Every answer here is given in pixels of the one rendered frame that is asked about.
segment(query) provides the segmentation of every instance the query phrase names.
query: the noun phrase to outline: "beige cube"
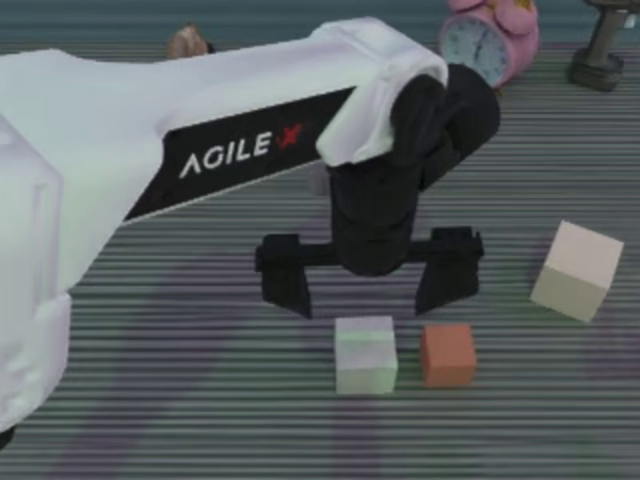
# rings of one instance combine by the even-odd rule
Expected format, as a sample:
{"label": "beige cube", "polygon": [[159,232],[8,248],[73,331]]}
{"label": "beige cube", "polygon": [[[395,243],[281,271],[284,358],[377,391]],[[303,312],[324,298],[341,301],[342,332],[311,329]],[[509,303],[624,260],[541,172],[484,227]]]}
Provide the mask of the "beige cube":
{"label": "beige cube", "polygon": [[611,288],[624,243],[560,222],[531,301],[590,322]]}

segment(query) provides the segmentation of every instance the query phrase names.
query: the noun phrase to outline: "wooden block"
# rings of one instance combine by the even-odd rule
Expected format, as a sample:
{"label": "wooden block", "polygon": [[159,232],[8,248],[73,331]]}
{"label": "wooden block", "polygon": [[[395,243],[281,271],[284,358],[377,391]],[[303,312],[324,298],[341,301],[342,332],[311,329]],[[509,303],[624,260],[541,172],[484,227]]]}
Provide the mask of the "wooden block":
{"label": "wooden block", "polygon": [[606,297],[624,243],[562,221],[531,293],[531,301],[590,322]]}
{"label": "wooden block", "polygon": [[473,381],[477,360],[470,325],[427,326],[420,343],[425,386],[462,387]]}
{"label": "wooden block", "polygon": [[337,393],[393,392],[398,358],[391,317],[336,319],[334,350]]}

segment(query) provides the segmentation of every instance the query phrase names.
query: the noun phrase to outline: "robotic arm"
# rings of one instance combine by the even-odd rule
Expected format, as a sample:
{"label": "robotic arm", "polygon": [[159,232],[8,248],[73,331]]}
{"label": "robotic arm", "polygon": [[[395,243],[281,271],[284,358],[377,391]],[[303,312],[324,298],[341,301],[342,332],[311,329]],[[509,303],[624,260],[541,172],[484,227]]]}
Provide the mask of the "robotic arm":
{"label": "robotic arm", "polygon": [[306,280],[298,281],[304,265],[371,276],[427,257],[449,277],[466,269],[471,283],[454,297],[475,293],[479,236],[439,229],[429,241],[410,237],[419,192],[498,124],[497,101],[479,76],[372,18],[152,64],[58,50],[0,57],[5,440],[58,384],[67,292],[117,228],[318,159],[331,175],[333,242],[265,237],[256,264],[267,301],[310,315]]}

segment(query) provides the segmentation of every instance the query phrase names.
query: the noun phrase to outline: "black robot arm segment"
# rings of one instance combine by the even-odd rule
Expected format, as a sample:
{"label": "black robot arm segment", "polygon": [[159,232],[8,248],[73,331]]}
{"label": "black robot arm segment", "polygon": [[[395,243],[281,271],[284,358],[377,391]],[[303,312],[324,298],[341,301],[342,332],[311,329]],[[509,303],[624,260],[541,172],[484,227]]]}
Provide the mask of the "black robot arm segment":
{"label": "black robot arm segment", "polygon": [[435,229],[412,241],[420,192],[498,131],[495,93],[475,72],[451,65],[445,89],[417,76],[397,96],[390,122],[393,149],[359,164],[329,168],[329,244],[301,245],[297,235],[269,235],[256,251],[264,300],[311,316],[305,266],[341,265],[367,277],[405,262],[426,262],[416,313],[474,295],[482,240],[470,227]]}

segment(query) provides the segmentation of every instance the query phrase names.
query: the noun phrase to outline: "clock face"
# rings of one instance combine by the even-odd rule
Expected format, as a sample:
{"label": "clock face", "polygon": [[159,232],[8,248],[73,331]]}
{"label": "clock face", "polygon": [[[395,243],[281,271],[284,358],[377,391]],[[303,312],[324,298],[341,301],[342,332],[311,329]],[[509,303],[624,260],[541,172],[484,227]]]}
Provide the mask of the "clock face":
{"label": "clock face", "polygon": [[495,87],[509,65],[502,37],[481,20],[459,17],[449,24],[440,41],[440,53],[448,63],[465,65]]}

